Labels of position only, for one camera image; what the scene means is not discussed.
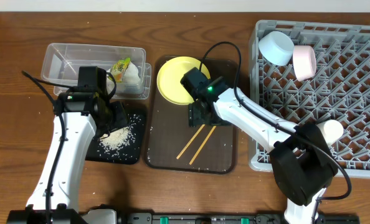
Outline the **wooden chopstick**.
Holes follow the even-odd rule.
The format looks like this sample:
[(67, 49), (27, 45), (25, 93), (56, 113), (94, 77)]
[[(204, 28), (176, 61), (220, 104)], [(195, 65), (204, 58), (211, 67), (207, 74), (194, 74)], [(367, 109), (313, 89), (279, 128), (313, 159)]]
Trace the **wooden chopstick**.
[(193, 140), (195, 140), (195, 138), (198, 136), (198, 134), (202, 131), (202, 129), (204, 127), (205, 127), (205, 124), (202, 124), (200, 126), (200, 128), (195, 132), (195, 134), (192, 136), (192, 138), (183, 147), (183, 149), (181, 150), (181, 152), (176, 156), (176, 159), (179, 159), (184, 154), (184, 152), (186, 151), (186, 149), (191, 145), (191, 143), (193, 142)]
[(189, 162), (189, 165), (192, 165), (196, 158), (198, 157), (199, 153), (202, 151), (205, 144), (208, 142), (209, 138), (211, 137), (212, 133), (215, 131), (217, 126), (213, 126), (212, 129), (209, 131), (205, 139), (203, 140), (202, 144), (199, 146), (198, 150), (196, 151), (195, 155), (192, 157), (191, 161)]

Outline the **green snack wrapper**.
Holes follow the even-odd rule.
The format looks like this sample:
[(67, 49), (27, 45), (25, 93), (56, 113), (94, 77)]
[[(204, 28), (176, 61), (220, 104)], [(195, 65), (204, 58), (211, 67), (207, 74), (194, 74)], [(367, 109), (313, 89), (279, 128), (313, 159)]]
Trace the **green snack wrapper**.
[(110, 69), (110, 73), (114, 77), (117, 83), (121, 83), (124, 77), (124, 74), (131, 62), (131, 58), (127, 57), (125, 59), (121, 59), (117, 61), (114, 65), (112, 65)]

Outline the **white tissue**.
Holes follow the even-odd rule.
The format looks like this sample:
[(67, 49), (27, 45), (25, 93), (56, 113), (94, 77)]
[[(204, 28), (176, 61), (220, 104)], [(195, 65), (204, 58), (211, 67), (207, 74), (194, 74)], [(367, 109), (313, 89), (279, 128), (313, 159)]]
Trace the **white tissue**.
[(116, 81), (116, 94), (135, 94), (141, 91), (141, 78), (139, 75), (138, 67), (130, 62), (123, 73), (118, 73), (118, 70), (107, 72), (111, 73)]

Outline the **yellow round plate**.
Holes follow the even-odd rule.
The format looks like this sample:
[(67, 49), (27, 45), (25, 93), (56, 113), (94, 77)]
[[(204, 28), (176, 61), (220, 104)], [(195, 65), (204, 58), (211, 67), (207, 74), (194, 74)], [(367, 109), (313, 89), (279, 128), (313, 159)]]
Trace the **yellow round plate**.
[(193, 57), (180, 56), (169, 59), (159, 69), (157, 87), (164, 99), (176, 105), (193, 103), (192, 96), (181, 85), (180, 81), (186, 72), (200, 66), (200, 60)]

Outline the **pile of rice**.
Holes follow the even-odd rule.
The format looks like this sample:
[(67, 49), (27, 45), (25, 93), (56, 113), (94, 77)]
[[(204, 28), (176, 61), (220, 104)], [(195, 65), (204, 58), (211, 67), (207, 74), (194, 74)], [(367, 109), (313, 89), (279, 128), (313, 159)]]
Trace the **pile of rice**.
[(98, 152), (103, 152), (110, 157), (120, 157), (121, 155), (126, 156), (127, 150), (134, 149), (136, 144), (135, 127), (139, 123), (140, 117), (136, 114), (130, 115), (130, 124), (121, 128), (117, 131), (110, 133), (108, 136), (104, 134), (98, 140)]

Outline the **light blue bowl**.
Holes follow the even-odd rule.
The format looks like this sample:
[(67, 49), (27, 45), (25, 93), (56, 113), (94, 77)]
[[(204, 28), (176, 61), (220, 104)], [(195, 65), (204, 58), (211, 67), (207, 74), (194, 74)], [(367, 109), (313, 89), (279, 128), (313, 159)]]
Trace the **light blue bowl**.
[(259, 51), (272, 64), (286, 65), (293, 55), (295, 45), (291, 38), (279, 31), (272, 31), (259, 41)]

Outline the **white bowl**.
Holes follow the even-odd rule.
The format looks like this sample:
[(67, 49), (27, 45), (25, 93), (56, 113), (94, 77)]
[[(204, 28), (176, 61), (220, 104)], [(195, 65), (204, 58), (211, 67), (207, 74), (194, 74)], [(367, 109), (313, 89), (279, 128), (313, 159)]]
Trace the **white bowl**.
[(299, 82), (315, 76), (315, 51), (309, 45), (296, 45), (293, 49), (293, 68)]

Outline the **small white cup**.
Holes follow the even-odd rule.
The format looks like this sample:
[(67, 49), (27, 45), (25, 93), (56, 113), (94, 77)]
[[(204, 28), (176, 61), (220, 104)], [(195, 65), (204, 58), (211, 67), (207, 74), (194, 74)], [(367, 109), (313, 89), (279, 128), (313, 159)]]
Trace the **small white cup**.
[(342, 124), (337, 120), (327, 120), (317, 124), (328, 146), (333, 145), (344, 133)]

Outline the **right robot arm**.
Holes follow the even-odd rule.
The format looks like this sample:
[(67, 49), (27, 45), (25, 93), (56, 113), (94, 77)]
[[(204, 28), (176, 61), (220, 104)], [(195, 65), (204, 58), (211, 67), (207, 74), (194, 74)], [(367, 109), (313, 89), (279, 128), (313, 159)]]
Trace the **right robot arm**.
[(329, 147), (344, 133), (337, 120), (297, 125), (262, 108), (220, 77), (208, 79), (198, 68), (180, 80), (193, 98), (188, 106), (189, 126), (233, 124), (269, 153), (275, 181), (287, 197), (288, 223), (314, 223), (317, 205), (338, 167)]

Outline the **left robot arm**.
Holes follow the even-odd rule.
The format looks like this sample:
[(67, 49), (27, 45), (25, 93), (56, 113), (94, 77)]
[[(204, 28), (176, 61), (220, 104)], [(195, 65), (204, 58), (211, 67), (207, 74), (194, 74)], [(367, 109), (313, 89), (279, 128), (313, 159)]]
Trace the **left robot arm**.
[(8, 223), (118, 223), (113, 208), (78, 212), (80, 180), (94, 139), (127, 127), (130, 119), (107, 90), (113, 76), (99, 67), (80, 67), (77, 86), (51, 99), (54, 133), (38, 184), (23, 210), (9, 212)]

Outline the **grey plastic dishwasher rack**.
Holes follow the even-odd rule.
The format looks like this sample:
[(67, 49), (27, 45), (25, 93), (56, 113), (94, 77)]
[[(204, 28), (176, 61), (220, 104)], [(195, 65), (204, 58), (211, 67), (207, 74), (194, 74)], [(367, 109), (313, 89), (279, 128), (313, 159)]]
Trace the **grey plastic dishwasher rack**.
[[(263, 57), (258, 44), (272, 31), (313, 48), (314, 77), (299, 82), (292, 63), (279, 67)], [(294, 123), (338, 120), (344, 134), (333, 157), (350, 177), (370, 179), (370, 26), (261, 20), (249, 47), (251, 98)]]

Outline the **clear plastic bin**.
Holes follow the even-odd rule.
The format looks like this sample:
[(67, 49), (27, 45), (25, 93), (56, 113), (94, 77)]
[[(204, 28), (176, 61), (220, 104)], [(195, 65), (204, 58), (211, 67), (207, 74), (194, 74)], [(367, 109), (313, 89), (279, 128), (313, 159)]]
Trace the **clear plastic bin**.
[[(152, 69), (146, 62), (145, 50), (139, 47), (52, 43), (47, 47), (40, 76), (45, 81), (61, 85), (54, 88), (54, 94), (59, 95), (68, 86), (77, 85), (80, 67), (96, 66), (107, 71), (114, 63), (127, 57), (138, 67), (141, 91), (135, 94), (115, 93), (113, 99), (146, 100), (150, 94)], [(113, 82), (108, 80), (108, 92), (113, 86)]]

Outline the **black plastic tray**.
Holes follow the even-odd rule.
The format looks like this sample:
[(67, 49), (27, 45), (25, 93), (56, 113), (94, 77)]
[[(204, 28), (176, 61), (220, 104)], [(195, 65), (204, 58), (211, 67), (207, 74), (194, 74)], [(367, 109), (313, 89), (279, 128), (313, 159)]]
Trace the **black plastic tray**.
[(128, 165), (138, 162), (145, 135), (147, 111), (142, 106), (130, 106), (126, 113), (130, 120), (129, 125), (93, 139), (85, 157), (87, 161)]

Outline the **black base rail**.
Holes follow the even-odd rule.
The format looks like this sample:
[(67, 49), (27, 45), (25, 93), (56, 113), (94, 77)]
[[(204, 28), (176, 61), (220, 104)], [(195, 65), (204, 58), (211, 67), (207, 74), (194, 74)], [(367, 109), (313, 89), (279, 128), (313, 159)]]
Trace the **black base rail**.
[(82, 215), (87, 223), (126, 224), (286, 224), (281, 214), (257, 215), (190, 215), (131, 213), (125, 215), (114, 210), (91, 210)]

